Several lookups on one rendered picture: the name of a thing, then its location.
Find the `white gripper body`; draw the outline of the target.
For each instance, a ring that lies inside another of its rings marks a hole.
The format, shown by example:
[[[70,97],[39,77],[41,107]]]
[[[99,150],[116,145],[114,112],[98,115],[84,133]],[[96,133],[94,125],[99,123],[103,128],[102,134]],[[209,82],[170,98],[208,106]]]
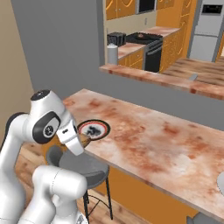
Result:
[[[79,156],[84,152],[84,148],[76,133],[61,133],[59,140],[64,144],[75,156]]]

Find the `brown chicken drumstick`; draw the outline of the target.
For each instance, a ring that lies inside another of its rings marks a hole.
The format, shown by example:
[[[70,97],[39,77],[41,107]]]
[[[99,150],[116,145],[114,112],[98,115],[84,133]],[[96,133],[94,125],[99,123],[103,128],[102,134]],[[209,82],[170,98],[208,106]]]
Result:
[[[91,142],[91,138],[85,134],[79,134],[79,139],[84,148],[86,148]]]

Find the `red-rimmed black patterned plate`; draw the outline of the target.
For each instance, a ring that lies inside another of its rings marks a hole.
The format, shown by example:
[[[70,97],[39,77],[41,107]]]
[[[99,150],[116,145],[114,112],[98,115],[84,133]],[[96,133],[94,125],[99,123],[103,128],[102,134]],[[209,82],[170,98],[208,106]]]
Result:
[[[81,122],[77,126],[80,134],[90,137],[92,141],[97,141],[106,137],[110,132],[110,126],[107,122],[99,119],[90,119]]]

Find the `orange dining counter base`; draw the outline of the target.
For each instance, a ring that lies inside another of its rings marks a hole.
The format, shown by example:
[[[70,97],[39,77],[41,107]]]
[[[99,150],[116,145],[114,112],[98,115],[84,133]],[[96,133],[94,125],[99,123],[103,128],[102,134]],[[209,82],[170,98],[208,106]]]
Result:
[[[46,163],[46,153],[54,145],[59,146],[63,152],[67,151],[67,147],[54,138],[41,146]],[[168,199],[161,192],[113,167],[109,167],[108,182],[111,205],[114,200],[152,224],[186,224],[187,209],[184,204]],[[94,190],[107,195],[106,182]]]

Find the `pale grey plate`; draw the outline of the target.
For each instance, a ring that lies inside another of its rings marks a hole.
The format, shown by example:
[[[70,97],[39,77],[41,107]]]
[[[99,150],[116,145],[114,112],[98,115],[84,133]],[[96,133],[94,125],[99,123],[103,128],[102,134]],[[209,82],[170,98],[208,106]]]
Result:
[[[217,177],[217,186],[220,190],[220,193],[224,196],[224,171],[221,172]]]

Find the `grey round bar stool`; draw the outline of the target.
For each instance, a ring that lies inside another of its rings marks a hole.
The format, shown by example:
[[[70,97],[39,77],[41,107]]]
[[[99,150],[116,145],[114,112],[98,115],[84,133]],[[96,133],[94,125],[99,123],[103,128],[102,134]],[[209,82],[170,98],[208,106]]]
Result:
[[[83,152],[75,156],[70,150],[63,152],[59,146],[52,146],[46,153],[46,161],[49,165],[55,165],[69,171],[78,172],[87,179],[87,189],[94,189],[106,182],[108,203],[104,205],[109,209],[110,219],[113,219],[113,211],[109,190],[109,165]]]
[[[197,213],[192,218],[190,216],[187,216],[186,224],[222,224],[222,223],[211,217],[208,217],[203,213]]]

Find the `white grey cylinder canister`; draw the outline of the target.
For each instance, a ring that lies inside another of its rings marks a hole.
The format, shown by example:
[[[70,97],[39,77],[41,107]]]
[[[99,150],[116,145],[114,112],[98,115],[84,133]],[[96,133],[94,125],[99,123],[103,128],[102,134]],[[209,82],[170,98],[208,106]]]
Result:
[[[108,63],[116,65],[118,63],[118,47],[114,44],[109,44],[108,49]]]

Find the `orange base cupboards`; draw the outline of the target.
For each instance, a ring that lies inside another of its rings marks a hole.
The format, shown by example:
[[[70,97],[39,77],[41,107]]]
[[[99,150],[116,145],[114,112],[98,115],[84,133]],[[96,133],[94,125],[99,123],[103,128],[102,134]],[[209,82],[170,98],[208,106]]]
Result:
[[[140,49],[130,55],[119,59],[118,64],[120,66],[131,67],[135,69],[142,69],[144,63],[144,50]]]

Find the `black stove with oven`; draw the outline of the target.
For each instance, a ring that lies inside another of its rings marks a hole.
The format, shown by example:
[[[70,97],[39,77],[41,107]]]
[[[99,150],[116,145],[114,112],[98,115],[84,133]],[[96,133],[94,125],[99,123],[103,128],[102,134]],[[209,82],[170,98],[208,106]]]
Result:
[[[142,33],[146,39],[137,39],[137,34]],[[145,71],[158,73],[162,55],[163,36],[159,34],[135,32],[126,37],[127,43],[145,45],[143,69]]]

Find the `orange cupboard run with tall unit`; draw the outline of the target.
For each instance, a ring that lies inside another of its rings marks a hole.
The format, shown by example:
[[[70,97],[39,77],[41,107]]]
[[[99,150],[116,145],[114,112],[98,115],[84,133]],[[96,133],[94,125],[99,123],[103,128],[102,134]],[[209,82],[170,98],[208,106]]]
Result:
[[[164,37],[160,73],[179,58],[186,57],[197,1],[157,0],[156,25],[177,28],[175,32]]]

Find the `black microwave oven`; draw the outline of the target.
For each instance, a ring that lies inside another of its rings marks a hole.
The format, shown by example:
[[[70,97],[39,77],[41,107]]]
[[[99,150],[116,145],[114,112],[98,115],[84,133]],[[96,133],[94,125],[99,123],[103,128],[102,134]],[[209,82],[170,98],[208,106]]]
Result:
[[[156,9],[156,0],[137,0],[136,13],[143,14]]]

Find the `grey fridge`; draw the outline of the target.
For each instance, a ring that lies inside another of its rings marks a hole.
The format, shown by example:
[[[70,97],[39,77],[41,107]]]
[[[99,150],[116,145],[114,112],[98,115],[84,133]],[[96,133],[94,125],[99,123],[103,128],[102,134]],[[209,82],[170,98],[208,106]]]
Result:
[[[224,0],[198,0],[187,58],[215,62],[224,30]]]

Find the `orange wall cupboards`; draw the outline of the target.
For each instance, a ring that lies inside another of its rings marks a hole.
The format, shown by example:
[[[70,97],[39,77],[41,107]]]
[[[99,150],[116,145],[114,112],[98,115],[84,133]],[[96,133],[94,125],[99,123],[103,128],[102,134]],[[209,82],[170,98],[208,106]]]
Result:
[[[172,7],[175,0],[156,0],[156,10]],[[106,0],[106,19],[123,18],[137,14],[137,0]]]

